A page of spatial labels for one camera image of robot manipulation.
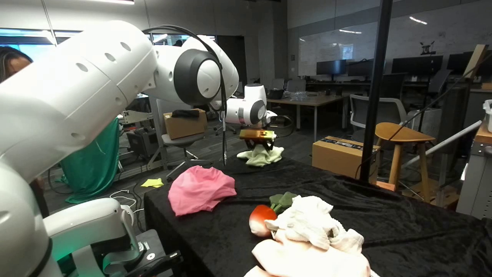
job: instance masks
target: woman's hair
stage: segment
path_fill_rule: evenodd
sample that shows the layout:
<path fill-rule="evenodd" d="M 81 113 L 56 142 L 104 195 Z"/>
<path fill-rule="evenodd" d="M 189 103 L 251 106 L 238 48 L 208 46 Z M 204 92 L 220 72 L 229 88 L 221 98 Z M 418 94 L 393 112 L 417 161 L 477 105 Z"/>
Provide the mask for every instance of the woman's hair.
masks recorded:
<path fill-rule="evenodd" d="M 0 46 L 0 83 L 10 77 L 8 72 L 10 61 L 18 58 L 24 58 L 32 63 L 32 59 L 21 51 L 9 46 Z"/>

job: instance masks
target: ceiling light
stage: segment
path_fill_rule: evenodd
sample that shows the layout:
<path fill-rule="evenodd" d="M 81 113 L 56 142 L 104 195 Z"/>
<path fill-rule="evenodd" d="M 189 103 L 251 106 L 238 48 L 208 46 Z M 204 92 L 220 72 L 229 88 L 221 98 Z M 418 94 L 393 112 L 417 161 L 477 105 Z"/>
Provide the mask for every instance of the ceiling light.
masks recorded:
<path fill-rule="evenodd" d="M 97 2 L 126 4 L 126 5 L 133 5 L 133 4 L 135 4 L 135 2 L 133 0 L 85 0 L 85 1 L 97 1 Z"/>
<path fill-rule="evenodd" d="M 163 35 L 156 35 L 156 38 L 154 38 L 154 43 L 158 43 L 159 41 L 163 40 L 167 38 L 167 34 L 163 34 Z"/>
<path fill-rule="evenodd" d="M 362 34 L 362 32 L 347 31 L 347 30 L 342 30 L 342 29 L 340 29 L 339 31 L 344 32 L 344 33 L 349 33 L 349 34 Z"/>
<path fill-rule="evenodd" d="M 427 22 L 422 21 L 422 20 L 418 20 L 418 19 L 416 19 L 416 18 L 414 18 L 414 17 L 411 17 L 411 16 L 410 16 L 410 19 L 411 19 L 411 20 L 413 20 L 413 21 L 415 21 L 415 22 L 418 22 L 418 23 L 420 23 L 420 24 L 427 25 Z"/>
<path fill-rule="evenodd" d="M 53 37 L 53 35 L 51 34 L 50 31 L 47 31 L 47 30 L 42 30 L 41 31 L 41 34 L 46 37 L 50 42 L 51 44 L 54 44 L 56 45 L 57 44 L 57 41 L 55 40 L 55 38 Z"/>

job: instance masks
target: cardboard box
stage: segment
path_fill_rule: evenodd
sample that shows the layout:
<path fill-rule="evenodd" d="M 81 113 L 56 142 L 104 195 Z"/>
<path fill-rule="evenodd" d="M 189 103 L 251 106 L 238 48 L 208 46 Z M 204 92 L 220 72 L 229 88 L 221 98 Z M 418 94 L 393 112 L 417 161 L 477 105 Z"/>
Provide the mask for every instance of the cardboard box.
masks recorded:
<path fill-rule="evenodd" d="M 335 137 L 326 137 L 325 139 L 331 140 L 331 142 L 319 140 L 312 145 L 312 166 L 340 175 L 359 178 L 361 170 L 359 169 L 357 176 L 355 176 L 355 172 L 362 162 L 363 143 Z M 353 145 L 361 147 L 356 149 L 351 147 Z M 371 161 L 369 182 L 372 184 L 376 184 L 378 163 L 379 153 Z"/>
<path fill-rule="evenodd" d="M 164 125 L 166 132 L 171 139 L 179 139 L 187 136 L 204 133 L 207 130 L 207 115 L 204 110 L 200 111 L 198 118 L 178 118 L 172 117 L 173 113 L 164 114 Z"/>

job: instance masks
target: black pole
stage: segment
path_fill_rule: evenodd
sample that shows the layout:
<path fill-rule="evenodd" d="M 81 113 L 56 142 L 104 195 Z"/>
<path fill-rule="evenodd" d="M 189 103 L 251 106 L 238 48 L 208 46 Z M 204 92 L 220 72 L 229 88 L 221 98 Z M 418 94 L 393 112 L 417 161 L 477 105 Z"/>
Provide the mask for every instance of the black pole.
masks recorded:
<path fill-rule="evenodd" d="M 374 65 L 372 68 L 372 83 L 369 91 L 369 107 L 364 134 L 364 147 L 362 149 L 361 175 L 359 179 L 369 181 L 370 156 L 374 144 L 374 131 L 376 130 L 377 104 L 379 102 L 379 88 L 383 79 L 384 59 L 386 46 L 388 45 L 388 33 L 390 31 L 391 7 L 393 0 L 381 0 L 379 5 L 379 21 L 377 24 L 376 48 L 374 50 Z"/>

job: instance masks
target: green cloth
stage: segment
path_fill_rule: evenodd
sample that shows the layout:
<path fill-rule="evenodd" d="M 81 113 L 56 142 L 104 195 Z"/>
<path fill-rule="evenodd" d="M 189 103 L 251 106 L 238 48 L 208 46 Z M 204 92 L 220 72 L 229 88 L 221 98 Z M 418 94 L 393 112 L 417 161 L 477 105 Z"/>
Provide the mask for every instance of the green cloth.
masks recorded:
<path fill-rule="evenodd" d="M 67 185 L 73 191 L 65 201 L 79 204 L 94 199 L 113 184 L 118 169 L 119 135 L 115 119 L 93 142 L 60 162 Z"/>

